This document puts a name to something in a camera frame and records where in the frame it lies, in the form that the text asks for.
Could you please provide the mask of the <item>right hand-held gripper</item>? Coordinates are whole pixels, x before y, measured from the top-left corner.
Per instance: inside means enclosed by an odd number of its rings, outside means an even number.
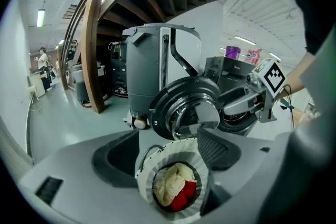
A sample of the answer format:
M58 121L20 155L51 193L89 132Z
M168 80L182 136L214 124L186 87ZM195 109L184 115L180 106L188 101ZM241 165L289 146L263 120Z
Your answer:
M223 102L225 114L241 114L252 111L260 123L275 121L272 107L287 81L279 63L263 60L247 76L247 89L236 87L218 96Z

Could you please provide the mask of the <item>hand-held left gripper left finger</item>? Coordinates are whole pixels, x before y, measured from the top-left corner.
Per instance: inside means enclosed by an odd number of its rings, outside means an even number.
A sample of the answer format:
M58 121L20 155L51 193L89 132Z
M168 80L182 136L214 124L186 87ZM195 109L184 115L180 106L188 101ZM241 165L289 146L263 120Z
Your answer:
M36 164L19 189L47 223L166 223L135 179L149 146L137 130L72 144Z

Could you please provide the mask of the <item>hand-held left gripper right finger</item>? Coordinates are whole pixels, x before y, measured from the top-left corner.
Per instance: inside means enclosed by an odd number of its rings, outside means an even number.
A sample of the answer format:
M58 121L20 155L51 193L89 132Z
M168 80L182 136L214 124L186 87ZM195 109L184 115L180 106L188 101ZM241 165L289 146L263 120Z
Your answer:
M289 133L262 140L199 129L197 148L209 170L203 218L257 218L279 174Z

